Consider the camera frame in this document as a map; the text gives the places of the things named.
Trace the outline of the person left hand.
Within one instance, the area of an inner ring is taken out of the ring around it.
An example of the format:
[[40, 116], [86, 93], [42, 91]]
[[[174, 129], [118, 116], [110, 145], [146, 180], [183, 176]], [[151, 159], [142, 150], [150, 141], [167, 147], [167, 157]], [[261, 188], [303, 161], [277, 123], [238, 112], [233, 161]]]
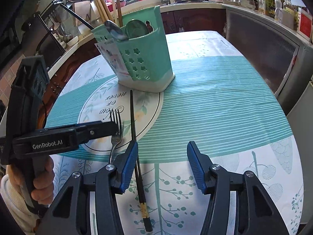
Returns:
[[[54, 197], [54, 162], [50, 156], [46, 159], [45, 171], [34, 179], [34, 190], [31, 197], [42, 205], [52, 203]], [[13, 188], [21, 195], [21, 186], [24, 182], [21, 171], [15, 165], [7, 166], [7, 174]]]

